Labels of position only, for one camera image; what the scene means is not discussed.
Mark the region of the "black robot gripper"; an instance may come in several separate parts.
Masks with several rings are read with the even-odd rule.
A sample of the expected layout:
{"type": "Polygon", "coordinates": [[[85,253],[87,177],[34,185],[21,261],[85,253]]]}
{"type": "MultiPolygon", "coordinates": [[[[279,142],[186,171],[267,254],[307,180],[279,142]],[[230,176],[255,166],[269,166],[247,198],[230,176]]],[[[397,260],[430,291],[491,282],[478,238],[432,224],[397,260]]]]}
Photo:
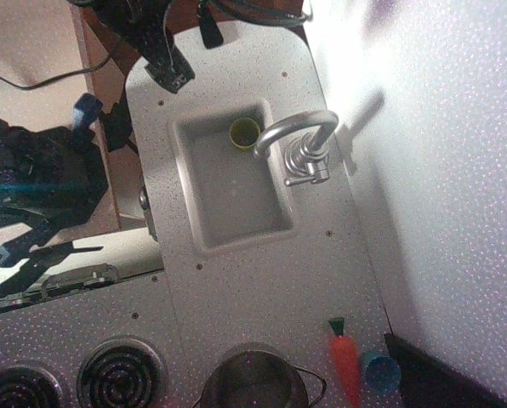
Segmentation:
{"type": "Polygon", "coordinates": [[[151,78],[176,94],[195,73],[167,28],[170,5],[169,1],[98,1],[95,13],[147,61],[151,78]]]}

